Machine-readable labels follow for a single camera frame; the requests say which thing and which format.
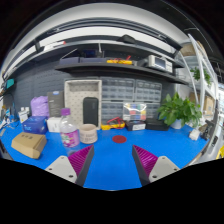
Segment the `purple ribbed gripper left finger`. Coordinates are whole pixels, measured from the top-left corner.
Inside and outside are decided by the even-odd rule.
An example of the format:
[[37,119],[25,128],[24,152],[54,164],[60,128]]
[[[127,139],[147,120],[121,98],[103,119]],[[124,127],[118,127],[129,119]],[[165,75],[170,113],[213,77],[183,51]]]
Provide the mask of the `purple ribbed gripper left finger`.
[[65,180],[83,186],[94,156],[94,146],[87,146],[69,157],[59,156],[46,171]]

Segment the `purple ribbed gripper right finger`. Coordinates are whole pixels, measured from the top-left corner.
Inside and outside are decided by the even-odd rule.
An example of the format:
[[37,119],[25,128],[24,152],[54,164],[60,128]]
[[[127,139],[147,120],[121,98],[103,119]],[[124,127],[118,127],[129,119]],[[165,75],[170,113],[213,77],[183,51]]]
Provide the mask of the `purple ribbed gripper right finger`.
[[136,145],[132,146],[132,156],[142,186],[153,183],[179,171],[178,166],[168,157],[157,157],[151,152]]

